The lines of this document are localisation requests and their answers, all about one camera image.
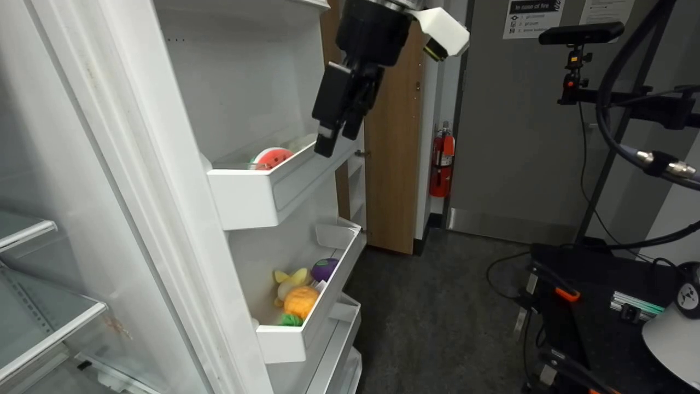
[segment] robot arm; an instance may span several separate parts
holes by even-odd
[[[342,64],[327,64],[313,108],[319,120],[315,152],[332,156],[336,136],[354,139],[379,95],[384,68],[397,61],[410,21],[429,35],[426,55],[435,61],[465,51],[467,30],[444,8],[417,8],[406,0],[347,0],[336,30]]]

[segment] gray carpet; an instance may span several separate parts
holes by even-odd
[[[515,307],[488,288],[482,272],[520,249],[444,229],[430,229],[422,255],[368,249],[346,288],[362,304],[358,391],[517,394]]]

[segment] red fire extinguisher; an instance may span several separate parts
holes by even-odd
[[[430,194],[447,196],[452,187],[454,136],[450,124],[441,122],[440,136],[432,139]]]

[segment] door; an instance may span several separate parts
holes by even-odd
[[[335,32],[340,0],[330,0],[324,20],[324,48],[336,58]],[[368,166],[368,243],[380,249],[414,253],[419,113],[422,113],[422,32],[410,35],[365,118]]]

